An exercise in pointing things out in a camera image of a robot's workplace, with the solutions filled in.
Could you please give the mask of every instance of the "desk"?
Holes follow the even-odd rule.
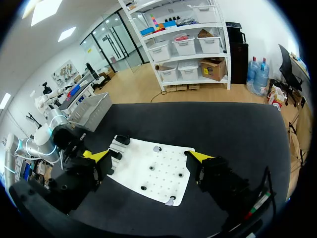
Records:
[[[302,91],[299,92],[302,96],[305,97],[307,101],[307,105],[309,106],[310,110],[313,111],[313,94],[311,92],[311,80],[308,72],[304,69],[304,67],[299,63],[296,59],[294,59],[291,55],[291,62],[292,62],[292,70],[293,74],[300,79],[302,79]]]
[[[251,189],[271,170],[277,212],[285,204],[290,179],[290,152],[281,113],[270,105],[249,103],[114,104],[95,132],[86,132],[85,144],[93,153],[106,150],[116,134],[178,146],[207,155],[221,155]],[[60,174],[53,167],[52,177]],[[88,225],[121,234],[176,235],[205,238],[221,230],[227,213],[208,193],[202,193],[191,175],[178,207],[143,197],[106,177],[97,192],[90,192],[70,213]],[[262,216],[272,219],[272,207]]]
[[[70,115],[76,108],[78,104],[78,100],[83,96],[86,95],[94,95],[93,89],[90,86],[90,83],[87,83],[86,85],[82,86],[74,96],[69,98],[69,100],[65,100],[62,105],[59,106],[59,109],[62,112],[65,112],[67,115]]]

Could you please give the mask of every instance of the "white pegboard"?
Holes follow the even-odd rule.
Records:
[[[162,151],[155,152],[159,146]],[[186,168],[187,157],[184,152],[193,148],[157,144],[137,139],[130,139],[125,146],[113,140],[110,148],[122,154],[115,164],[113,175],[108,175],[119,184],[153,200],[166,203],[175,196],[173,206],[179,206],[190,173]]]

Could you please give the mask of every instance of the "black cabinet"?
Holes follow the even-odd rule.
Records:
[[[231,83],[246,84],[248,74],[249,45],[230,42]]]

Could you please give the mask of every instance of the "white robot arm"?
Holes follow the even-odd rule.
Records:
[[[59,160],[59,152],[53,143],[52,131],[58,125],[67,125],[68,120],[58,109],[53,109],[48,115],[48,121],[36,130],[34,139],[19,139],[10,133],[5,145],[5,188],[8,189],[15,182],[15,159],[23,154],[46,160],[54,164]]]
[[[64,93],[68,93],[70,91],[70,88],[59,88],[57,90],[52,91],[49,94],[44,94],[40,97],[37,97],[34,99],[34,106],[38,109],[38,111],[41,114],[45,113],[45,107],[44,105],[50,105],[54,103],[57,100],[58,95]],[[35,91],[33,91],[30,95],[31,98],[34,97]]]

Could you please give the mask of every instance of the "glass door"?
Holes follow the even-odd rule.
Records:
[[[148,57],[147,57],[147,55],[146,55],[146,53],[145,53],[145,50],[144,50],[141,42],[139,40],[139,37],[137,36],[137,34],[136,34],[131,22],[129,21],[127,15],[125,14],[125,12],[121,9],[118,12],[118,15],[121,17],[121,20],[124,22],[128,32],[130,33],[131,38],[135,42],[135,45],[136,45],[137,49],[139,50],[139,52],[140,52],[140,54],[141,54],[141,56],[143,58],[143,61],[144,61],[143,63],[150,62]],[[142,14],[133,13],[132,17],[133,17],[133,20],[134,20],[134,22],[135,22],[135,24],[136,24],[136,26],[137,26],[137,28],[139,30],[143,30],[143,29],[148,28],[148,25],[147,25],[147,23],[146,23],[146,21],[145,21],[145,19],[144,19]]]
[[[103,67],[109,66],[107,59],[104,57],[92,35],[89,35],[81,43],[81,47],[85,51],[85,63],[88,62],[96,72],[99,72]]]
[[[122,47],[104,22],[92,34],[115,71],[123,71],[130,67],[125,60]]]
[[[105,20],[105,23],[131,70],[135,72],[144,61],[142,61],[142,56],[139,49],[136,48],[136,44],[131,40],[121,17],[117,13],[112,14]]]

